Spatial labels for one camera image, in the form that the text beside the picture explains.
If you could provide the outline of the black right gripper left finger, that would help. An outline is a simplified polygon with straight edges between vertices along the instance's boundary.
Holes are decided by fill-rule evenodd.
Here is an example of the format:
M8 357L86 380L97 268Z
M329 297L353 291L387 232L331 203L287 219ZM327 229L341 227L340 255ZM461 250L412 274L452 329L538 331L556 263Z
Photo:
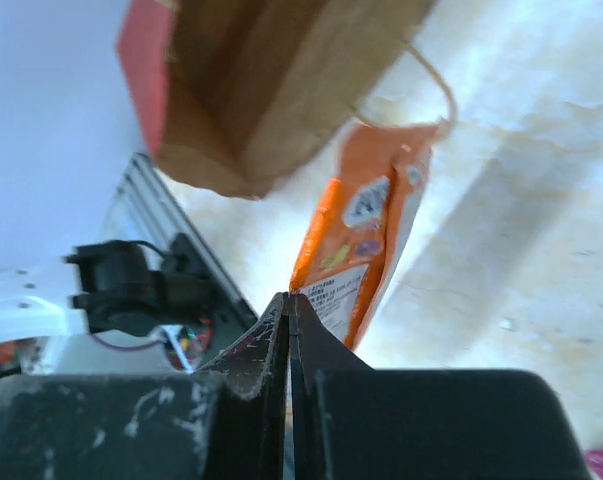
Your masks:
M0 479L278 479L286 296L192 374L0 380Z

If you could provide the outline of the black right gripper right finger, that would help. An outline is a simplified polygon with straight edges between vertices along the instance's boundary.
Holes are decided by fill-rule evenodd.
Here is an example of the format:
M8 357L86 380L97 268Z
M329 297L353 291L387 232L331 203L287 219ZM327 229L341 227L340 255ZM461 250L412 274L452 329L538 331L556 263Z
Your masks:
M371 368L286 302L299 479L585 479L560 401L516 369Z

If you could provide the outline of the orange fruit candy packet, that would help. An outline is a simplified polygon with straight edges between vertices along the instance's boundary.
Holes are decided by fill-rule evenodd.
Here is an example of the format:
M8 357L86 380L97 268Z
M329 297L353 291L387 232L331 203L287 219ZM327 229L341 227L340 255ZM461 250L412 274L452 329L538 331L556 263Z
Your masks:
M289 289L355 348L378 309L412 231L440 127L356 126L325 187Z

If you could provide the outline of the red paper bag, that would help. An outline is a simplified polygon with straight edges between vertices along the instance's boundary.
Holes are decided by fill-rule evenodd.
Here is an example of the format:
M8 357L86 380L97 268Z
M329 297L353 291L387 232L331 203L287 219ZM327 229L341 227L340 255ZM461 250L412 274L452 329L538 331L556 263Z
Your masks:
M265 196L350 118L429 1L145 1L117 54L148 156L172 179Z

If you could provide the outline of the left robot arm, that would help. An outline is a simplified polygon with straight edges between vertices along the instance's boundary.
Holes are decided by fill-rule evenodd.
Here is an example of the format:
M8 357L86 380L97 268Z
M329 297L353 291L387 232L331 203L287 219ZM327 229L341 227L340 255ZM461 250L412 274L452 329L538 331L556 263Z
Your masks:
M42 265L0 272L0 344L118 330L145 337L190 323L206 307L208 278L149 267L146 241L76 248Z

